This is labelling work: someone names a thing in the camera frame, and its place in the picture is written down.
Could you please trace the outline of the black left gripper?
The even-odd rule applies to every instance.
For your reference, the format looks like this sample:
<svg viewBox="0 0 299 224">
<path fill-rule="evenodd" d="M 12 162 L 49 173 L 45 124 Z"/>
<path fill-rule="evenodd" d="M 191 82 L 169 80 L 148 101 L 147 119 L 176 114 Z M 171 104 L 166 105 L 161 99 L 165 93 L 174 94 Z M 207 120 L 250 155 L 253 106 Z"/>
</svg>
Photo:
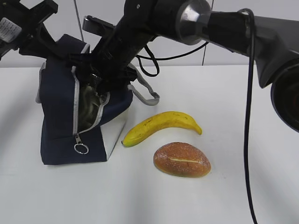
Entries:
<svg viewBox="0 0 299 224">
<path fill-rule="evenodd" d="M 20 55 L 66 59 L 67 53 L 49 34 L 44 21 L 58 12 L 58 4 L 44 0 L 31 9 L 19 0 L 0 2 L 0 54 L 18 50 Z"/>
</svg>

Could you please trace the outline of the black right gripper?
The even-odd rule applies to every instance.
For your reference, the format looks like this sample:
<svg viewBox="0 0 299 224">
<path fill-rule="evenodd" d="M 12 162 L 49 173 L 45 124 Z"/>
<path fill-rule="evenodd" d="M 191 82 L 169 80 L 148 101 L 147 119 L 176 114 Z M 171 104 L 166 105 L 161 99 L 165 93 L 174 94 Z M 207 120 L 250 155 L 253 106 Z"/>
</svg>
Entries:
<svg viewBox="0 0 299 224">
<path fill-rule="evenodd" d="M 91 53 L 69 54 L 80 82 L 99 82 L 99 95 L 121 90 L 137 79 L 136 69 L 128 67 L 134 57 L 154 39 L 146 27 L 121 19 L 110 35 L 101 37 Z"/>
</svg>

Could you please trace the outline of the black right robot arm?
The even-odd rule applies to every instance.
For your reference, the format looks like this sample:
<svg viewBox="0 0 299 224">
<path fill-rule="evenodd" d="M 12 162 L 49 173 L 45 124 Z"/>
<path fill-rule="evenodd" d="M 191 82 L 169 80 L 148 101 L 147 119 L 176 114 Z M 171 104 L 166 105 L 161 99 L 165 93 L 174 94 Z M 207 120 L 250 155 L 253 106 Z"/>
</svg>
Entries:
<svg viewBox="0 0 299 224">
<path fill-rule="evenodd" d="M 101 77 L 105 91 L 147 43 L 165 37 L 186 45 L 204 40 L 252 57 L 259 85 L 271 86 L 278 116 L 299 128 L 299 23 L 254 16 L 251 11 L 212 11 L 205 0 L 128 0 L 116 26 L 97 20 L 101 40 L 92 53 L 69 61 Z"/>
</svg>

